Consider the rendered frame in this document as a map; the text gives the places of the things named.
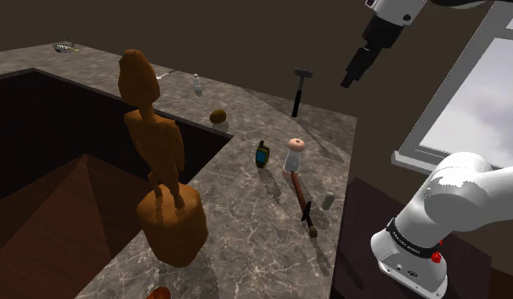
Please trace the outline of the black hammer with grey head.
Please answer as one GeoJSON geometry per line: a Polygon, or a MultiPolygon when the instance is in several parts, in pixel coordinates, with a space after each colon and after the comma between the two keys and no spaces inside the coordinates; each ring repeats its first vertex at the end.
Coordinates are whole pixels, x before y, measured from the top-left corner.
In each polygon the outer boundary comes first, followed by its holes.
{"type": "Polygon", "coordinates": [[[291,112],[291,116],[296,118],[297,115],[298,115],[298,110],[299,110],[299,106],[300,106],[300,103],[301,103],[303,83],[304,83],[306,78],[311,78],[313,76],[313,73],[311,71],[308,71],[308,70],[295,68],[294,69],[294,74],[296,76],[299,76],[299,84],[298,84],[298,88],[296,90],[294,106],[293,106],[293,109],[292,109],[292,112],[291,112]]]}

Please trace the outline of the grey framed window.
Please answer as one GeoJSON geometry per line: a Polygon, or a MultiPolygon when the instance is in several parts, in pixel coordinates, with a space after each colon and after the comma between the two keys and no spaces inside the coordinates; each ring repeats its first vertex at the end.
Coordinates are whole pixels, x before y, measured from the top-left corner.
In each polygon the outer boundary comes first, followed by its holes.
{"type": "Polygon", "coordinates": [[[513,166],[513,3],[489,9],[392,163],[428,174],[454,152],[513,166]]]}

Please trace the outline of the black blue yellow handheld device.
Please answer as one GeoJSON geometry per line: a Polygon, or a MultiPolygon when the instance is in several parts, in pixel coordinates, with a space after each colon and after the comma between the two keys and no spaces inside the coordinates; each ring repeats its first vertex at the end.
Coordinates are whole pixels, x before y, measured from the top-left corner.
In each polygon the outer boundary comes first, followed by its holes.
{"type": "Polygon", "coordinates": [[[256,148],[256,166],[264,168],[268,163],[269,155],[269,147],[265,146],[264,141],[261,140],[256,148]]]}

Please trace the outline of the brown sheathed sword black guard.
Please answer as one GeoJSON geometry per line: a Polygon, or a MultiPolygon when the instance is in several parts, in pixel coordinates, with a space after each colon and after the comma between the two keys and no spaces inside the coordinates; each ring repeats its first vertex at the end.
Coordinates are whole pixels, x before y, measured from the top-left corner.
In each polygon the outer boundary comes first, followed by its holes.
{"type": "Polygon", "coordinates": [[[311,238],[317,238],[318,237],[318,230],[313,225],[313,221],[310,217],[310,211],[311,211],[311,201],[306,201],[304,194],[302,193],[302,189],[299,184],[298,176],[294,171],[290,172],[290,177],[296,192],[297,201],[299,203],[299,207],[302,210],[302,217],[301,221],[307,223],[308,227],[308,234],[311,238]]]}

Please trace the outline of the dark robot stand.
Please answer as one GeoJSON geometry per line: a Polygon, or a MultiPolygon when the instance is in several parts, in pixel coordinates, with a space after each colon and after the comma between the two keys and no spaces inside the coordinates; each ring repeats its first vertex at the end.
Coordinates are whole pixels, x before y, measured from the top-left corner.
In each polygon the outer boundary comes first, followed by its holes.
{"type": "Polygon", "coordinates": [[[488,299],[491,257],[450,234],[419,248],[394,219],[403,205],[359,178],[347,185],[329,299],[488,299]]]}

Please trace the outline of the brown wooden figure statue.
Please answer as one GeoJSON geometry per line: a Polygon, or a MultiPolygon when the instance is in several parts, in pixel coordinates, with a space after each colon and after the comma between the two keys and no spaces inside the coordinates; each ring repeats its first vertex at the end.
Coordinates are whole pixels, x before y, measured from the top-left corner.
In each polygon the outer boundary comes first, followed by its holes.
{"type": "Polygon", "coordinates": [[[154,112],[160,86],[143,53],[126,50],[119,68],[121,99],[135,108],[124,115],[124,122],[150,168],[152,190],[138,204],[139,224],[158,260],[187,267],[206,243],[208,228],[199,192],[178,181],[185,162],[182,134],[173,119],[154,112]]]}

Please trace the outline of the orange brown round object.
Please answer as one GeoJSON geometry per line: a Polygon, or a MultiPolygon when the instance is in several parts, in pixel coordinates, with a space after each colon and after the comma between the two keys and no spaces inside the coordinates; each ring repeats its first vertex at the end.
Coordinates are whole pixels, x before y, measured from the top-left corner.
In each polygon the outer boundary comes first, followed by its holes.
{"type": "Polygon", "coordinates": [[[151,291],[145,299],[172,299],[172,295],[168,288],[161,286],[151,291]]]}

